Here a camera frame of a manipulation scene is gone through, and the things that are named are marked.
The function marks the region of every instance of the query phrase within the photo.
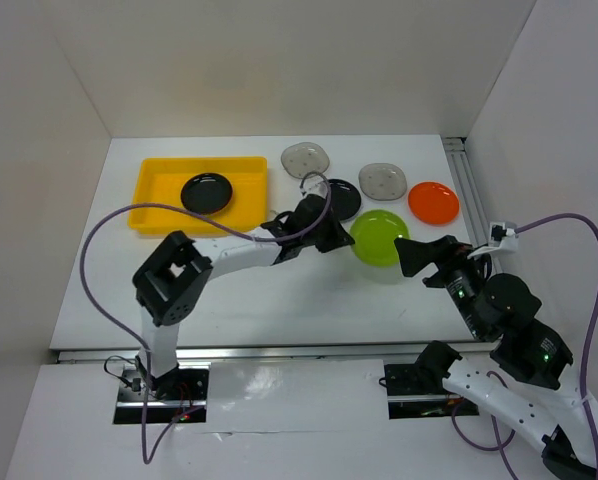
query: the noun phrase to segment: cable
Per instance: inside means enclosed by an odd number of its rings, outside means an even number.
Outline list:
[[[536,222],[529,223],[528,225],[524,225],[522,227],[518,227],[515,229],[515,233],[523,233],[527,232],[528,230],[532,230],[533,228],[539,227],[541,225],[545,225],[549,222],[554,222],[555,220],[561,220],[564,218],[571,218],[575,220],[580,220],[585,223],[592,233],[595,236],[598,244],[598,228],[594,224],[592,220],[588,217],[583,215],[579,215],[578,213],[560,213],[557,215],[550,215],[549,217],[542,218],[537,220]],[[598,432],[597,432],[597,425],[595,424],[595,418],[592,414],[592,410],[590,409],[590,405],[585,400],[588,395],[588,360],[590,358],[590,349],[592,348],[592,337],[595,332],[595,327],[597,326],[597,319],[598,319],[598,284],[597,284],[597,295],[595,297],[595,304],[592,309],[592,315],[590,316],[590,323],[588,324],[588,330],[586,332],[586,339],[583,344],[583,351],[581,353],[581,370],[579,373],[579,389],[581,390],[581,399],[583,400],[583,408],[586,414],[586,419],[588,420],[588,425],[590,426],[590,434],[592,435],[592,443],[595,448],[595,461],[597,463],[595,479],[598,480]]]
[[[134,338],[139,345],[141,345],[141,347],[143,347],[144,351],[146,352],[146,371],[147,372],[151,372],[152,371],[152,352],[150,351],[150,347],[148,346],[148,344],[145,342],[145,340],[143,338],[141,338],[141,335],[139,335],[138,333],[136,333],[134,330],[132,330],[130,327],[128,327],[127,325],[125,325],[122,321],[118,320],[117,318],[115,318],[111,313],[109,313],[105,308],[103,308],[103,306],[97,301],[97,299],[94,297],[94,295],[92,294],[92,291],[90,290],[90,286],[88,285],[88,280],[86,279],[86,254],[88,253],[88,247],[90,247],[90,244],[92,243],[92,239],[94,238],[95,234],[101,229],[101,227],[103,227],[106,223],[108,223],[110,220],[112,220],[113,218],[121,215],[122,213],[128,212],[130,210],[136,210],[139,208],[161,208],[163,210],[170,210],[173,212],[179,212],[182,213],[184,215],[188,215],[190,217],[194,217],[198,220],[201,220],[203,222],[209,223],[210,225],[213,225],[217,228],[219,228],[220,230],[223,230],[224,232],[230,233],[231,235],[234,235],[236,237],[239,238],[244,238],[246,240],[252,240],[254,242],[266,242],[266,243],[270,243],[270,242],[286,242],[289,240],[294,240],[295,238],[300,238],[303,235],[305,235],[306,233],[310,232],[312,229],[314,229],[317,225],[319,225],[319,223],[321,223],[321,221],[325,218],[326,214],[328,213],[328,211],[330,210],[330,203],[332,201],[332,190],[330,188],[330,182],[328,182],[328,179],[326,178],[325,175],[323,175],[320,172],[308,172],[302,182],[301,185],[303,186],[304,181],[311,177],[311,176],[318,176],[321,177],[321,179],[324,181],[325,185],[326,185],[326,203],[323,207],[323,211],[319,214],[319,216],[317,217],[317,219],[312,222],[309,226],[307,226],[306,228],[304,228],[303,230],[297,232],[297,233],[293,233],[291,235],[286,235],[285,237],[279,237],[279,238],[260,238],[260,237],[251,237],[250,235],[246,235],[244,233],[238,232],[236,230],[233,230],[232,228],[226,227],[225,225],[222,225],[220,223],[215,222],[214,220],[209,219],[208,217],[204,217],[203,215],[199,215],[198,213],[194,213],[194,212],[189,212],[188,210],[184,210],[183,208],[178,208],[178,207],[173,207],[172,205],[165,205],[165,204],[161,204],[161,203],[137,203],[134,205],[127,205],[125,207],[119,208],[111,213],[109,213],[108,215],[106,215],[105,217],[103,217],[101,220],[99,220],[94,227],[92,227],[92,230],[90,230],[90,232],[88,233],[88,235],[86,235],[86,238],[83,242],[83,247],[81,248],[81,254],[79,255],[79,278],[81,280],[81,287],[83,288],[84,293],[86,294],[86,297],[88,298],[88,300],[90,301],[90,303],[93,305],[93,307],[95,307],[95,309],[101,314],[103,315],[105,318],[107,318],[108,320],[110,320],[114,325],[116,325],[117,327],[119,327],[121,330],[123,330],[124,332],[126,332],[128,335],[130,335],[132,338]],[[150,374],[148,374],[146,376],[146,384],[148,386],[148,388],[146,388],[146,391],[144,393],[144,397],[143,397],[143,405],[141,407],[141,455],[143,458],[143,463],[148,465],[152,462],[152,459],[155,456],[155,453],[157,451],[157,447],[159,447],[159,443],[161,442],[161,439],[164,437],[164,435],[168,432],[168,430],[170,430],[170,428],[172,428],[172,426],[177,423],[179,421],[179,419],[184,416],[184,415],[188,415],[192,412],[194,412],[195,410],[198,410],[201,407],[194,407],[191,408],[189,410],[186,410],[185,412],[183,412],[181,415],[175,416],[170,423],[162,430],[162,432],[159,434],[159,436],[157,437],[157,440],[155,441],[155,444],[152,447],[152,451],[150,452],[150,455],[148,455],[148,442],[147,442],[147,421],[148,421],[148,397],[150,395],[150,390],[151,390],[151,385],[150,385]]]
[[[108,370],[108,362],[113,359],[113,358],[118,358],[120,360],[123,360],[124,362],[127,362],[131,365],[134,365],[135,362],[128,360],[127,358],[123,358],[121,355],[111,355],[108,358],[106,358],[105,362],[103,362],[103,371],[106,372],[108,375],[111,375],[113,377],[115,377],[116,379],[118,379],[121,383],[123,383],[126,387],[128,388],[132,388],[132,382],[130,380],[128,380],[127,378],[123,378],[120,375],[115,375],[114,373],[112,373],[110,370]]]

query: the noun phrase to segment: orange plate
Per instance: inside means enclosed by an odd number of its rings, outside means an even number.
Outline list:
[[[415,217],[430,225],[445,225],[459,214],[455,192],[436,182],[415,185],[408,194],[408,205]]]
[[[183,208],[181,189],[200,173],[219,173],[232,185],[228,205],[210,215],[213,220],[240,232],[266,221],[267,173],[263,157],[147,158],[141,164],[132,203],[156,202]],[[197,235],[226,235],[212,225],[176,212],[157,208],[132,210],[128,226],[145,235],[183,230]]]

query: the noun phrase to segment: black bracket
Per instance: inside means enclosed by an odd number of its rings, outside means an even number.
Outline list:
[[[176,275],[173,265],[183,268]],[[181,322],[195,307],[212,272],[212,263],[182,231],[172,232],[132,277],[137,301],[157,326]]]

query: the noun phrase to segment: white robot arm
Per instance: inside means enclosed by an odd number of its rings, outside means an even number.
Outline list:
[[[475,339],[499,341],[490,357],[526,384],[535,400],[492,381],[445,343],[431,343],[417,364],[428,380],[519,432],[558,478],[594,479],[597,461],[584,402],[592,411],[597,435],[598,402],[592,394],[581,398],[580,372],[572,353],[557,332],[535,318],[541,301],[519,277],[484,273],[482,255],[516,250],[511,232],[509,224],[494,224],[490,245],[476,250],[451,236],[430,243],[400,238],[395,246],[406,277],[430,263],[437,266],[424,284],[446,289]]]
[[[326,200],[306,195],[294,212],[286,212],[249,232],[248,237],[221,237],[192,240],[183,232],[168,235],[133,276],[137,301],[141,305],[143,340],[151,352],[150,372],[146,371],[146,350],[137,356],[138,369],[155,391],[177,382],[177,340],[179,324],[194,309],[206,283],[214,278],[251,267],[277,265],[315,246],[322,253],[352,245],[354,240],[343,229],[332,209],[319,224]]]

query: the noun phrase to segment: white table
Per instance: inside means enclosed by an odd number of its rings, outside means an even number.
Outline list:
[[[410,187],[437,181],[454,188],[441,139],[436,135],[114,139],[86,223],[86,232],[105,214],[131,202],[141,162],[148,157],[263,156],[268,159],[268,205],[292,210],[299,182],[280,163],[281,152],[302,141],[321,145],[330,156],[326,174],[358,186],[361,167],[373,162],[399,165]],[[406,198],[376,202],[363,197],[362,211],[383,208],[400,215],[411,238],[430,241],[451,234],[469,241],[463,216],[432,227],[417,220]],[[159,243],[139,237],[125,217],[95,237],[88,278],[100,302],[131,328],[139,329],[133,273]],[[348,222],[348,229],[353,222]],[[206,286],[192,315],[181,326],[181,347],[315,345],[463,341],[471,336],[442,290],[421,283],[398,267],[362,264],[348,248],[328,254],[304,250],[298,259],[273,268],[237,272]],[[51,348],[136,347],[132,338],[101,317],[86,299],[75,263]]]
[[[112,423],[118,382],[100,364],[44,365],[7,480],[510,478],[498,453],[464,443],[447,417],[389,420],[386,392],[366,361],[330,379],[323,362],[313,361],[312,370],[289,362],[280,371],[294,370],[292,381],[270,383],[252,375],[257,362],[212,365],[207,423],[176,426],[148,467],[141,462],[139,426]],[[113,365],[113,372],[120,368]],[[215,388],[225,381],[234,389]],[[250,386],[247,401],[239,392],[244,385]],[[237,412],[226,408],[230,399]],[[488,415],[459,422],[475,442],[494,444]],[[149,425],[150,448],[163,427]],[[519,478],[555,478],[519,435],[506,452]]]

